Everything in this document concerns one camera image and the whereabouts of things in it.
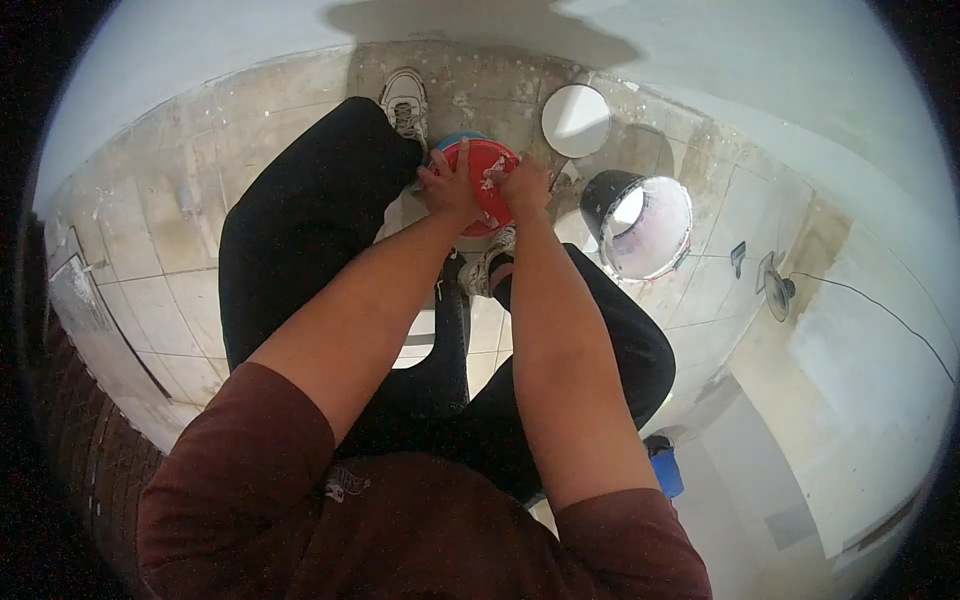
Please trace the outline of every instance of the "red bucket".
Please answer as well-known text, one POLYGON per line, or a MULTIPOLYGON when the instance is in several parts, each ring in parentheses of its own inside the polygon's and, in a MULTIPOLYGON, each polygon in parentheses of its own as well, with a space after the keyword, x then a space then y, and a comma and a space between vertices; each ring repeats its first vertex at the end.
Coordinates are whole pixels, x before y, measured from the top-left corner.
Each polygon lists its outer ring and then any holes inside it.
MULTIPOLYGON (((487 169, 502 169, 504 173, 510 173, 520 163, 516 155, 506 146, 486 138, 474 137, 475 135, 478 134, 468 135, 471 138, 469 141, 470 185, 473 186, 473 194, 480 207, 496 219, 497 225, 495 228, 489 228, 481 221, 474 221, 461 233, 464 237, 490 235, 501 230, 513 220, 514 217, 510 214, 510 209, 507 208, 503 198, 500 197, 499 187, 485 178, 483 174, 487 169)), ((457 158, 460 155, 460 137, 460 134, 451 135, 437 145, 438 150, 444 153, 451 169, 456 169, 457 158)), ((430 161, 428 168, 433 173, 437 173, 437 165, 433 161, 430 161)))

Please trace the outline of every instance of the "tile floor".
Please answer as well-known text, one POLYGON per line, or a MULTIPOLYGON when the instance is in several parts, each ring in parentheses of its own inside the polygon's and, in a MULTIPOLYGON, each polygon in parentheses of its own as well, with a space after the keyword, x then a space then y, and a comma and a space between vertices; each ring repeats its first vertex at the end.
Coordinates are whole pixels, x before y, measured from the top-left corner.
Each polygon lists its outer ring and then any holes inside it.
MULTIPOLYGON (((284 57, 226 75, 143 115, 60 188, 48 248, 76 232, 114 320, 180 420, 199 414, 227 377, 216 285, 227 212, 301 132, 349 95, 375 98, 386 75, 404 64, 426 81, 431 141, 477 130, 547 160, 554 175, 566 159, 540 131, 546 99, 567 83, 605 95, 612 133, 600 152, 573 161, 581 175, 608 168, 668 175, 694 204, 686 260, 656 281, 622 287, 666 330, 677 355, 675 393, 699 393, 759 307, 756 264, 793 243, 810 186, 737 132, 642 86, 514 48, 411 41, 284 57), (737 279, 730 251, 741 241, 747 260, 737 279)), ((595 252, 577 210, 582 185, 559 192, 550 212, 562 241, 595 252)), ((421 214, 401 197, 383 233, 421 214)), ((482 240, 459 246, 482 248, 482 240)), ((431 319, 427 310, 412 327, 398 368, 429 352, 431 319)), ((473 395, 510 356, 513 340, 510 315, 493 300, 474 299, 471 321, 473 395)))

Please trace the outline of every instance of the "hand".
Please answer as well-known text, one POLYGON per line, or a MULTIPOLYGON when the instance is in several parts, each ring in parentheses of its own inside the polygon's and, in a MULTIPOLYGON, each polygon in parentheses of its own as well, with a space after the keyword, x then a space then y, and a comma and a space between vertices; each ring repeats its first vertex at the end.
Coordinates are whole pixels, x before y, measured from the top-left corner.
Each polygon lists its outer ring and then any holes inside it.
POLYGON ((457 150, 456 171, 450 170, 444 153, 435 148, 430 151, 430 157, 437 165, 438 175, 424 167, 419 168, 417 174, 423 183, 420 196, 430 214, 457 215, 463 221, 463 227, 466 227, 474 221, 486 221, 486 214, 477 203, 473 186, 470 185, 469 140, 461 137, 457 150))
POLYGON ((511 173, 488 171, 484 174, 500 186, 500 196, 515 220, 537 214, 550 202, 550 171, 529 155, 511 173))

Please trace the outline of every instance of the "shirt sleeve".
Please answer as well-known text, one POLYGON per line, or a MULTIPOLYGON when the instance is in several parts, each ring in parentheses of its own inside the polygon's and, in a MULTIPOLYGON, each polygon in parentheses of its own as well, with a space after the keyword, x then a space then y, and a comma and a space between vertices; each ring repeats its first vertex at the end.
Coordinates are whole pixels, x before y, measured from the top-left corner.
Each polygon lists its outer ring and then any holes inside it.
POLYGON ((303 525, 317 518, 312 494, 333 450, 299 388, 261 365, 237 367, 140 497, 147 583, 161 597, 270 595, 309 542, 303 525), (230 593, 238 581, 246 589, 230 593))
POLYGON ((659 490, 625 490, 556 515, 561 545, 616 598, 709 600, 707 568, 659 490))

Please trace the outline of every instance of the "red bowl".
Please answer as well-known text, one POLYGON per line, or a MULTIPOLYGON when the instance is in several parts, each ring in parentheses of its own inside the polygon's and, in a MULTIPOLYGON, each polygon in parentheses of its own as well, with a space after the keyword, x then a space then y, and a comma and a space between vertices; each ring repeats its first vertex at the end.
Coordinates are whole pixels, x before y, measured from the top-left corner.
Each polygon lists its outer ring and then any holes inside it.
MULTIPOLYGON (((455 169, 457 158, 460 155, 460 144, 451 144, 443 150, 447 164, 451 169, 455 169)), ((484 178, 483 173, 487 169, 493 168, 500 158, 503 158, 503 171, 510 173, 520 163, 516 155, 510 152, 510 149, 502 144, 487 139, 470 140, 470 185, 473 186, 473 194, 480 204, 480 207, 496 219, 495 228, 489 228, 481 221, 474 221, 464 229, 464 237, 483 237, 501 230, 504 226, 513 220, 510 209, 507 208, 503 198, 500 197, 500 188, 492 185, 484 178)), ((437 165, 430 162, 429 169, 437 173, 437 165)))

